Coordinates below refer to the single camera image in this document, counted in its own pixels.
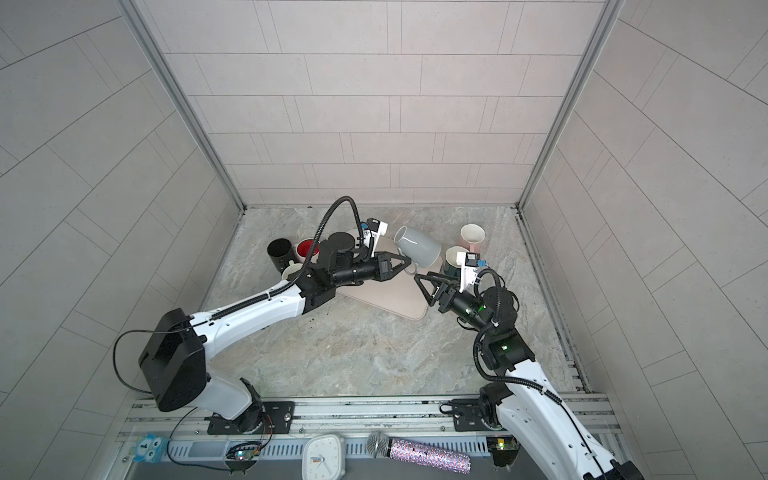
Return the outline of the dark green faceted mug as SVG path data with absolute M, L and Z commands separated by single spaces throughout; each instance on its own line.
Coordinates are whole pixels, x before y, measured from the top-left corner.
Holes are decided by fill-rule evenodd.
M 462 246 L 452 246 L 445 252 L 445 262 L 442 273 L 454 279 L 461 277 L 461 266 L 457 260 L 460 253 L 467 253 L 468 250 Z

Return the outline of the grey mug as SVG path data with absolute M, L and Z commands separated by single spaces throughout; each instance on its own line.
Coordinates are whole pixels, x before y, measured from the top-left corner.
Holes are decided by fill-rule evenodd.
M 394 243 L 401 255 L 411 259 L 411 275 L 428 269 L 441 259 L 441 244 L 414 227 L 401 226 L 394 235 Z

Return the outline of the pink faceted mug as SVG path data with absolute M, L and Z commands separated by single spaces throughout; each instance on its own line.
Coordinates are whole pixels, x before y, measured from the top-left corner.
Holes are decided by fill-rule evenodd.
M 466 224 L 460 229 L 460 245 L 469 252 L 480 253 L 485 239 L 485 230 L 477 224 Z

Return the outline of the white mug red inside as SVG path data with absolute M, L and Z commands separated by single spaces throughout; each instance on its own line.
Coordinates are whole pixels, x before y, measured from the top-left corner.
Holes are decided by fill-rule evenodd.
M 313 261 L 315 257 L 319 254 L 319 246 L 318 245 L 313 246 L 313 239 L 307 238 L 296 244 L 295 253 L 296 253 L 297 259 L 301 263 L 303 263 L 307 258 Z

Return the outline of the black mug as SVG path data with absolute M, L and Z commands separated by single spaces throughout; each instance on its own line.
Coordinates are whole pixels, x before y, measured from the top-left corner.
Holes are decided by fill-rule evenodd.
M 280 274 L 291 265 L 298 263 L 293 245 L 287 238 L 272 240 L 267 246 L 267 254 Z

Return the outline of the light green mug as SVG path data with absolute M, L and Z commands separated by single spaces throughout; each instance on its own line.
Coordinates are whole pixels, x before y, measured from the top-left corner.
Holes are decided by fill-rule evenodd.
M 292 281 L 299 275 L 302 268 L 302 264 L 290 262 L 288 267 L 282 272 L 281 278 L 286 281 Z

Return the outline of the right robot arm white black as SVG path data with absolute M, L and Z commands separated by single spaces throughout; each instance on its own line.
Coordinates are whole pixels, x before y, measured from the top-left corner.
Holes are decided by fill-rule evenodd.
M 515 437 L 548 479 L 641 479 L 638 467 L 619 462 L 557 394 L 516 328 L 519 299 L 494 270 L 478 274 L 485 276 L 491 286 L 464 290 L 450 276 L 414 276 L 430 306 L 475 333 L 472 359 L 488 381 L 478 398 L 483 421 Z

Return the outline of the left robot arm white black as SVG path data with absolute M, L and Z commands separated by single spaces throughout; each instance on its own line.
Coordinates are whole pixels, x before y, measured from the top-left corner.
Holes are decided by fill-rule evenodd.
M 349 196 L 337 199 L 323 216 L 300 269 L 272 288 L 211 311 L 186 314 L 177 308 L 149 331 L 138 365 L 147 382 L 145 394 L 162 412 L 183 407 L 209 410 L 233 431 L 250 433 L 266 418 L 266 408 L 246 379 L 232 383 L 210 370 L 211 361 L 228 347 L 280 321 L 299 317 L 333 299 L 340 287 L 366 281 L 386 282 L 411 264 L 407 256 L 379 252 L 383 222 L 357 218 L 355 235 L 324 229 Z

